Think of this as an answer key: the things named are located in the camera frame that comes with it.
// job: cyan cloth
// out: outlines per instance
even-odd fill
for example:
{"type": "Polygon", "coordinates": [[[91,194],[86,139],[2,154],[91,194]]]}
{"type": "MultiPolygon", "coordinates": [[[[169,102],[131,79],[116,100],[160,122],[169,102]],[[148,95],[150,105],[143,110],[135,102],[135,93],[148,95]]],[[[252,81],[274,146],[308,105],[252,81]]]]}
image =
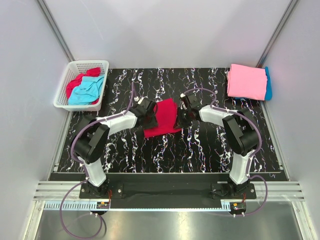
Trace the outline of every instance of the cyan cloth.
{"type": "Polygon", "coordinates": [[[104,75],[83,76],[82,82],[76,86],[68,99],[69,105],[89,105],[100,97],[104,75]]]}

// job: black marble mat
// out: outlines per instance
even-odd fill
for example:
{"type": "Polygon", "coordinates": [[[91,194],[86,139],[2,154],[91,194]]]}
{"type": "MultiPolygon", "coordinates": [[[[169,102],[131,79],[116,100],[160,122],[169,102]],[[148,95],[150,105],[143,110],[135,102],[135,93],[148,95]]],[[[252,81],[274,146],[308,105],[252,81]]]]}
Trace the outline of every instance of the black marble mat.
{"type": "MultiPolygon", "coordinates": [[[[279,172],[279,164],[260,103],[234,99],[226,94],[228,68],[110,69],[99,112],[74,112],[59,162],[58,172],[78,173],[82,168],[71,160],[70,139],[84,114],[108,116],[126,108],[131,82],[138,96],[157,102],[173,98],[191,88],[215,90],[219,107],[249,108],[262,133],[262,149],[251,166],[255,172],[279,172]]],[[[204,103],[207,92],[199,91],[204,103]]],[[[109,137],[103,155],[106,173],[217,173],[228,172],[233,155],[223,127],[195,121],[190,128],[175,134],[144,138],[141,128],[125,130],[109,137]]]]}

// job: laundry basket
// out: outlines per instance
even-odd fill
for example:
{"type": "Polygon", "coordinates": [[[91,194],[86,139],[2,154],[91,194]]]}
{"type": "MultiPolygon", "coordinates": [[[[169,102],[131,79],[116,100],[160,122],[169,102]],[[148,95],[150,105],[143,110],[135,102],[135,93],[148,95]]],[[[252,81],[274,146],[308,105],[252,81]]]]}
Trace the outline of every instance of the laundry basket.
{"type": "Polygon", "coordinates": [[[105,60],[79,60],[69,62],[63,73],[63,77],[61,79],[53,105],[57,108],[63,108],[70,112],[99,111],[101,109],[102,98],[104,96],[104,90],[107,82],[108,69],[109,62],[105,60]],[[97,67],[100,67],[101,69],[100,75],[104,75],[99,101],[92,105],[68,105],[66,94],[66,87],[68,83],[75,79],[77,75],[85,74],[87,70],[97,67]]]}

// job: folded pink towel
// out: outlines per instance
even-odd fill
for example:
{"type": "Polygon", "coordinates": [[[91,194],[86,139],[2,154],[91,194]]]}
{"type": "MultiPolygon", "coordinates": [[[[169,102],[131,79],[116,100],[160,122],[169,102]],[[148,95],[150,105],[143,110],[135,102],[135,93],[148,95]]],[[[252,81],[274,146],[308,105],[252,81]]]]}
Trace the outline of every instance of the folded pink towel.
{"type": "Polygon", "coordinates": [[[262,68],[231,64],[228,73],[229,97],[265,100],[267,91],[266,71],[262,68]]]}

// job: clothing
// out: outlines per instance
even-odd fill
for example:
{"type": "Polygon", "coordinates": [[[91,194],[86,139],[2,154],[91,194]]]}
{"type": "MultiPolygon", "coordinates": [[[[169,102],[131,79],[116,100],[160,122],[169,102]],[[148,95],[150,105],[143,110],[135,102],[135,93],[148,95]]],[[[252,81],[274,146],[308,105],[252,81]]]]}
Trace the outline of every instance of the clothing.
{"type": "MultiPolygon", "coordinates": [[[[74,80],[70,81],[65,88],[66,98],[67,99],[70,98],[70,95],[71,95],[73,89],[81,84],[82,78],[84,76],[99,77],[100,72],[101,72],[100,67],[95,67],[95,68],[87,70],[85,74],[80,73],[78,76],[76,76],[76,78],[74,80]]],[[[91,104],[96,104],[98,101],[99,101],[99,98],[95,99],[91,104]]]]}
{"type": "Polygon", "coordinates": [[[90,105],[99,99],[104,78],[104,75],[83,76],[81,84],[73,89],[68,99],[69,105],[90,105]]]}
{"type": "Polygon", "coordinates": [[[229,97],[265,100],[267,81],[266,71],[262,68],[231,64],[227,95],[229,97]]]}
{"type": "Polygon", "coordinates": [[[158,110],[155,114],[155,118],[158,126],[151,129],[143,130],[144,137],[150,138],[181,131],[181,129],[174,129],[178,109],[177,104],[173,101],[173,99],[169,98],[163,101],[159,101],[156,104],[157,106],[155,106],[155,109],[158,108],[158,110]]]}
{"type": "Polygon", "coordinates": [[[269,68],[266,66],[264,69],[265,69],[265,75],[268,79],[268,81],[266,82],[266,93],[264,96],[264,100],[269,101],[272,99],[271,78],[269,74],[269,68]]]}

